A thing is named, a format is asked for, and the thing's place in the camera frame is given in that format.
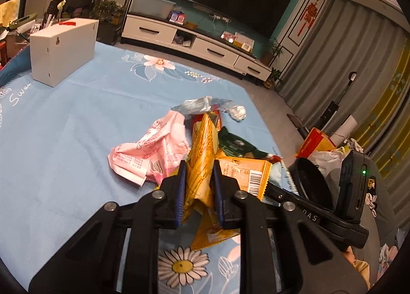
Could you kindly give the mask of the orange snack bag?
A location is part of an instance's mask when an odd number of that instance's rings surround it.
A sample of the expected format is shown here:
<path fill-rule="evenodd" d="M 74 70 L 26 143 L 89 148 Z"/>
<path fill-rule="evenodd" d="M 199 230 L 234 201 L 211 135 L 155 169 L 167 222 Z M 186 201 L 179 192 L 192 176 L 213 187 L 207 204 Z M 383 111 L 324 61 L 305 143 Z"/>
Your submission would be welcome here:
<path fill-rule="evenodd" d="M 213 163 L 220 160 L 222 174 L 237 180 L 240 189 L 263 197 L 272 163 L 266 160 L 226 156 L 219 146 L 218 131 L 209 115 L 192 126 L 192 148 L 188 154 L 186 197 L 183 220 L 193 210 L 201 214 L 201 222 L 191 243 L 192 250 L 202 250 L 239 235 L 237 229 L 223 229 L 214 207 L 211 187 Z"/>

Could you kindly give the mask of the red yellow shopping bag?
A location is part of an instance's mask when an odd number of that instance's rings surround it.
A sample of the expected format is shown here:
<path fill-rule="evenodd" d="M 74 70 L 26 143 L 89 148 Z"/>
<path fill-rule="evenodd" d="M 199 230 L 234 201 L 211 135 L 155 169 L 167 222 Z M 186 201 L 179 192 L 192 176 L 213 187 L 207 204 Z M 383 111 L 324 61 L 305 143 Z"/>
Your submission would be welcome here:
<path fill-rule="evenodd" d="M 323 131 L 312 128 L 295 157 L 308 158 L 314 151 L 331 151 L 334 149 L 336 149 L 336 145 Z"/>

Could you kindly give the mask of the potted plant left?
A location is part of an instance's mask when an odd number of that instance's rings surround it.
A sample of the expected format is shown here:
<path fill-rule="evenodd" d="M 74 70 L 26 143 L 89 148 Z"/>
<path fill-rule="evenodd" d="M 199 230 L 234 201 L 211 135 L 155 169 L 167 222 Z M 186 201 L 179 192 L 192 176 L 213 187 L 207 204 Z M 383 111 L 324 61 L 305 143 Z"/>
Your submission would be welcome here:
<path fill-rule="evenodd" d="M 117 1 L 101 1 L 90 13 L 91 19 L 99 21 L 97 41 L 114 46 L 122 33 L 125 6 Z"/>

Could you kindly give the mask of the silver foil wrapper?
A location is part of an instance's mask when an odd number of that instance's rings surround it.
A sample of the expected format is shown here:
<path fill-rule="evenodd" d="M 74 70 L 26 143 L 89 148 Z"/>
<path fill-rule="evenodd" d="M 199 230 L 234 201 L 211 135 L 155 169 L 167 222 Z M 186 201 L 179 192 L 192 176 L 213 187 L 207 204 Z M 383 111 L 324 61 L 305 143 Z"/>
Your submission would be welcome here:
<path fill-rule="evenodd" d="M 204 96 L 197 99 L 185 100 L 182 104 L 171 108 L 172 111 L 179 112 L 184 116 L 193 114 L 204 114 L 212 110 L 226 110 L 232 100 Z"/>

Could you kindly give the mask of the white rolled paper tube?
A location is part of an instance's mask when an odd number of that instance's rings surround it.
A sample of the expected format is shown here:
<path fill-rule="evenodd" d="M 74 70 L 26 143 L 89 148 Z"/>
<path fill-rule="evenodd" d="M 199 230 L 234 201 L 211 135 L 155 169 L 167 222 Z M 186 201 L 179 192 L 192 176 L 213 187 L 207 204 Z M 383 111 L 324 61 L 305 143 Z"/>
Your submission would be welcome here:
<path fill-rule="evenodd" d="M 344 140 L 346 140 L 349 137 L 349 135 L 351 135 L 356 126 L 356 119 L 352 115 L 349 115 L 349 117 L 346 118 L 343 124 L 330 136 L 332 143 L 336 147 L 341 145 L 344 142 Z"/>

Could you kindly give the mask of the white plastic bag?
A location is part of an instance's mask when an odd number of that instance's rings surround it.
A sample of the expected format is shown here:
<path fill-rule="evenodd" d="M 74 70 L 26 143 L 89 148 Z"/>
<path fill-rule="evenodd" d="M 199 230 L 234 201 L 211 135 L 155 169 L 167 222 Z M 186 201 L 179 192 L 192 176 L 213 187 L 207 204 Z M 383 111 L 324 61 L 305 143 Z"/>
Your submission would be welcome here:
<path fill-rule="evenodd" d="M 324 177 L 327 177 L 333 170 L 340 172 L 342 162 L 349 153 L 348 146 L 330 151 L 315 150 L 309 155 L 308 160 L 317 166 Z"/>

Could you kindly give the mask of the yellow patterned curtain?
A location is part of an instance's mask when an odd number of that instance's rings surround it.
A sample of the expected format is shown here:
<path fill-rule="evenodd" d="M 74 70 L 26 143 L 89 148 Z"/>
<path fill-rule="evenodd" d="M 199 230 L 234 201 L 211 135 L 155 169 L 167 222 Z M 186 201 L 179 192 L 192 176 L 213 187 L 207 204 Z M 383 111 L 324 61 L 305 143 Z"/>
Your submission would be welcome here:
<path fill-rule="evenodd" d="M 352 134 L 386 178 L 409 153 L 409 41 L 392 78 L 364 122 Z"/>

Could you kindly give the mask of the red shiny snack packet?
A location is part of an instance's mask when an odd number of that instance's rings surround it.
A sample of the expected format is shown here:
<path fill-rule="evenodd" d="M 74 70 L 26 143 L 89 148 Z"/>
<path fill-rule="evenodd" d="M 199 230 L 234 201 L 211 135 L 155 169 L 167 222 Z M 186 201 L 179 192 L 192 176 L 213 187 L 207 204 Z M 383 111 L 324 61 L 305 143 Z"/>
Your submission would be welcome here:
<path fill-rule="evenodd" d="M 210 112 L 206 112 L 209 115 L 211 121 L 213 122 L 216 130 L 219 132 L 222 129 L 222 121 L 221 115 L 219 110 L 211 110 Z M 196 124 L 197 122 L 201 122 L 204 118 L 204 114 L 194 114 L 192 116 L 192 125 Z"/>

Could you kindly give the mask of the green snack bag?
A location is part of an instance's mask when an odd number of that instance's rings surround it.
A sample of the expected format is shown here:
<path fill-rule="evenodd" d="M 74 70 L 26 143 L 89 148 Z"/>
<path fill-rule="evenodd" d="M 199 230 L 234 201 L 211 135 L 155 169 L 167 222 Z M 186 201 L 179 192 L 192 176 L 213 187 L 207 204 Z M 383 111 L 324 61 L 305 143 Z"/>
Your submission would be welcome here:
<path fill-rule="evenodd" d="M 244 157 L 248 159 L 266 160 L 272 164 L 281 162 L 281 157 L 259 150 L 243 138 L 232 134 L 226 127 L 218 132 L 219 146 L 226 156 Z"/>

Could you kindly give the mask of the red Chinese knot decoration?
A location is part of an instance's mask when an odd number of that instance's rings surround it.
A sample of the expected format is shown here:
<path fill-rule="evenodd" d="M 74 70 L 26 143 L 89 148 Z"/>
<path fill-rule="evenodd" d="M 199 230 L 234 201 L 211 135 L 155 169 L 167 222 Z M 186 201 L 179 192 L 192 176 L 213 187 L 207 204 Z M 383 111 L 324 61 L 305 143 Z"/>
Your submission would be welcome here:
<path fill-rule="evenodd" d="M 318 14 L 318 8 L 317 5 L 320 2 L 320 0 L 314 0 L 310 2 L 309 5 L 307 5 L 304 9 L 304 12 L 302 13 L 299 22 L 301 23 L 301 27 L 298 31 L 297 36 L 299 37 L 304 31 L 309 31 L 310 28 L 312 27 L 316 16 Z"/>

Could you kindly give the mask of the white cardboard box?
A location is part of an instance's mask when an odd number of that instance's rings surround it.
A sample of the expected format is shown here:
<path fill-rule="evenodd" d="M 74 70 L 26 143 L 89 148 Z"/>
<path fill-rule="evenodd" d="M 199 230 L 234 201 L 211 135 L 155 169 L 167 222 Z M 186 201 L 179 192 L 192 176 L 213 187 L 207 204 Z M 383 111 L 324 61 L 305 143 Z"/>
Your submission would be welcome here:
<path fill-rule="evenodd" d="M 55 87 L 91 61 L 98 27 L 96 19 L 74 18 L 32 34 L 30 63 L 33 79 Z"/>

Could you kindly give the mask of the pink plastic wrapper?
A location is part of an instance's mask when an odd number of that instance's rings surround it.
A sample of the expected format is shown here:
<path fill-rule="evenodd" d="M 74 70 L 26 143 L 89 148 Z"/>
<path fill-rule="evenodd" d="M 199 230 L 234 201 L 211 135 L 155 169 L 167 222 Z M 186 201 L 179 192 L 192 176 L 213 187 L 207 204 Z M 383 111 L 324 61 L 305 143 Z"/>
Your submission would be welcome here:
<path fill-rule="evenodd" d="M 181 113 L 170 110 L 153 122 L 139 141 L 112 148 L 108 155 L 110 168 L 139 186 L 147 180 L 160 185 L 189 153 L 184 121 Z"/>

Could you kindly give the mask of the white tissue ball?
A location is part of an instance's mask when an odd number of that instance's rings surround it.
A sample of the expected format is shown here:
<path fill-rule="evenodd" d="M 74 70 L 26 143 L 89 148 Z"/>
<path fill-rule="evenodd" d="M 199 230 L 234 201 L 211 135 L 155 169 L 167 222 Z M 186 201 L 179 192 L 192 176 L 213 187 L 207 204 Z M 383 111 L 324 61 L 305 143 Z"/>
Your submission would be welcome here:
<path fill-rule="evenodd" d="M 228 113 L 230 117 L 239 122 L 243 121 L 245 117 L 247 116 L 247 112 L 244 106 L 242 105 L 232 105 L 228 108 Z"/>

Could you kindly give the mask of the white TV cabinet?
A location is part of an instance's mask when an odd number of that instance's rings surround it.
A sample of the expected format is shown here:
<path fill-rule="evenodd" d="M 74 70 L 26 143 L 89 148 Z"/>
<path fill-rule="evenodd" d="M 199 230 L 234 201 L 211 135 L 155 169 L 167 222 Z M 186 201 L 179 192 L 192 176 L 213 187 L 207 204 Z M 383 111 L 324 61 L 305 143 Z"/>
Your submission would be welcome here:
<path fill-rule="evenodd" d="M 150 17 L 128 14 L 123 43 L 138 41 L 146 46 L 158 46 L 175 53 L 204 60 L 230 69 L 242 76 L 252 76 L 265 82 L 271 69 L 246 52 L 194 30 Z"/>

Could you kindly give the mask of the blue floral tablecloth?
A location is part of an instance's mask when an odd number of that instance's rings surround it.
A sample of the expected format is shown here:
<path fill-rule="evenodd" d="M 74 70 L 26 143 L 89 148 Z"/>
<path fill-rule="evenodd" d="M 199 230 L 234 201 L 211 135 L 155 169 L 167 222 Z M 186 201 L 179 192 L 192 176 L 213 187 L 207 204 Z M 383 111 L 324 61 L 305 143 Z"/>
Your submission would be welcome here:
<path fill-rule="evenodd" d="M 1 71 L 1 260 L 23 287 L 105 202 L 135 202 L 152 190 L 117 176 L 115 146 L 139 140 L 184 100 L 212 96 L 243 105 L 223 123 L 257 148 L 293 160 L 300 144 L 288 107 L 273 91 L 196 62 L 165 55 L 181 78 L 143 77 L 155 50 L 98 44 L 94 58 L 56 87 L 33 79 L 23 50 Z"/>

